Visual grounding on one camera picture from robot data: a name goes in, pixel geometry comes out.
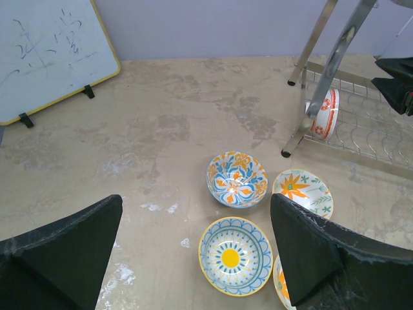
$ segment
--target wire shelf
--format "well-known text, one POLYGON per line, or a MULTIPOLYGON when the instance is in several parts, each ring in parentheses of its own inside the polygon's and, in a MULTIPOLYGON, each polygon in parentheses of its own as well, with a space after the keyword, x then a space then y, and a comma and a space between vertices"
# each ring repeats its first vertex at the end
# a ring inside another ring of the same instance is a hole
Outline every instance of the wire shelf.
MULTIPOLYGON (((323 66, 307 63, 306 98, 312 98, 323 66)), ((413 169, 413 118, 399 115, 370 80, 338 71, 331 84, 339 90, 334 134, 322 141, 308 131, 305 139, 368 158, 413 169)))

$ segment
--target white wall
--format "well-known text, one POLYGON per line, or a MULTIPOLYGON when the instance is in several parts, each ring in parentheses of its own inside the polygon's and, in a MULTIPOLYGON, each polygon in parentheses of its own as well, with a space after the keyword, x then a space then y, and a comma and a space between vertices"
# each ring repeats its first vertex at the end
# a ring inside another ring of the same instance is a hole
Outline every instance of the white wall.
MULTIPOLYGON (((95 0, 120 59, 299 55, 325 0, 95 0)), ((358 0, 339 0, 315 54, 329 54, 358 0)), ((350 45, 380 55, 413 10, 379 0, 350 45)))

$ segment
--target dish rack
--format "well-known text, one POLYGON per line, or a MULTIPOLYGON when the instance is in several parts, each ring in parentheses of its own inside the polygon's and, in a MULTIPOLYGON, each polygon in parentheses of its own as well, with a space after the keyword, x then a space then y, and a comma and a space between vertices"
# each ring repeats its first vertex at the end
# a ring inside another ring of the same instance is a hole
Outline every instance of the dish rack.
POLYGON ((413 118, 399 115, 367 78, 338 70, 345 52, 376 0, 360 0, 338 38, 325 66, 307 62, 337 0, 327 0, 288 84, 301 74, 303 118, 281 151, 290 157, 303 140, 361 155, 363 164, 411 178, 413 170, 413 118), (330 87, 339 90, 340 101, 334 134, 329 141, 317 139, 309 130, 330 87), (305 102, 310 100, 307 111, 305 102), (379 165, 371 165, 366 160, 379 165))

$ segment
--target whiteboard yellow border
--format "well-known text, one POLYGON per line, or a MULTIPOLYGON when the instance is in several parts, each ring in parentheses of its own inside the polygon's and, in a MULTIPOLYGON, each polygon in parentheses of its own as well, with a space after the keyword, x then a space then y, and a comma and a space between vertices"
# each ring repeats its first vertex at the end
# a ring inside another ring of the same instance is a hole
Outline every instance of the whiteboard yellow border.
MULTIPOLYGON (((93 6, 93 9, 94 9, 95 14, 96 14, 96 16, 97 16, 97 20, 99 21, 99 24, 101 24, 101 28, 102 28, 102 30, 103 30, 103 33, 105 34, 106 40, 107 40, 108 43, 109 43, 109 47, 110 47, 110 49, 111 49, 111 51, 112 51, 112 53, 113 53, 113 55, 114 55, 114 57, 115 57, 116 63, 117 63, 117 71, 116 71, 115 73, 113 73, 113 74, 110 74, 110 75, 107 76, 107 77, 104 77, 104 78, 102 78, 102 79, 100 79, 100 80, 98 80, 98 81, 90 84, 90 86, 94 86, 94 85, 96 85, 96 84, 99 84, 100 82, 106 81, 107 79, 110 79, 110 78, 118 75, 119 72, 121 71, 121 63, 119 62, 119 59, 117 58, 117 55, 116 55, 114 46, 112 45, 112 42, 111 42, 111 40, 109 39, 108 32, 106 31, 106 28, 105 28, 105 26, 104 26, 104 24, 103 24, 103 22, 102 22, 102 18, 101 18, 101 16, 99 15, 99 12, 97 11, 97 7, 96 7, 96 4, 95 4, 94 0, 90 0, 90 3, 91 3, 92 6, 93 6)), ((31 114, 33 114, 33 113, 39 112, 40 110, 43 110, 43 109, 45 109, 45 108, 47 108, 47 107, 49 107, 49 106, 51 106, 51 105, 54 105, 55 103, 57 103, 57 102, 59 102, 59 101, 62 101, 62 100, 64 100, 64 99, 66 99, 66 98, 69 98, 69 97, 71 97, 71 96, 73 96, 73 95, 75 95, 75 94, 77 94, 77 93, 79 93, 79 92, 82 92, 82 91, 84 91, 84 88, 80 88, 80 89, 78 89, 78 90, 75 90, 74 92, 71 92, 71 93, 69 93, 69 94, 67 94, 67 95, 65 95, 65 96, 63 96, 63 97, 60 97, 59 99, 56 99, 56 100, 53 100, 53 101, 47 103, 46 105, 42 105, 41 107, 35 108, 34 110, 31 110, 30 112, 26 112, 26 114, 27 114, 27 115, 31 115, 31 114)), ((20 118, 19 118, 19 117, 16 117, 16 118, 14 118, 14 119, 12 119, 12 120, 10 120, 10 121, 0 122, 0 126, 9 125, 9 124, 14 123, 15 121, 19 121, 19 120, 20 120, 20 118)))

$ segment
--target ceramic dish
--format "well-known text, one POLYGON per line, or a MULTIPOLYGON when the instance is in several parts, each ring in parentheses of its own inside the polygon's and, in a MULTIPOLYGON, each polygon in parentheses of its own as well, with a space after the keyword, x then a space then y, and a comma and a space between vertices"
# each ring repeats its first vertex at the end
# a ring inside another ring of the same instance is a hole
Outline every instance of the ceramic dish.
POLYGON ((329 140, 332 137, 336 127, 339 100, 338 90, 331 88, 310 128, 317 139, 329 140))
POLYGON ((328 220, 333 214, 333 198, 328 187, 308 171, 291 169, 278 174, 272 193, 279 192, 328 220))
POLYGON ((276 261, 274 262, 274 271, 272 273, 272 278, 274 280, 274 286, 276 287, 278 297, 283 303, 283 305, 288 310, 296 310, 296 307, 293 307, 290 303, 290 295, 288 294, 287 285, 285 283, 283 266, 281 266, 281 260, 279 259, 279 255, 277 255, 276 261))
POLYGON ((222 218, 209 225, 199 242, 198 256, 206 279, 231 296, 254 294, 271 275, 268 238, 244 218, 222 218))
POLYGON ((211 194, 229 207, 252 207, 267 192, 264 167, 248 154, 222 153, 210 162, 206 171, 206 184, 211 194))

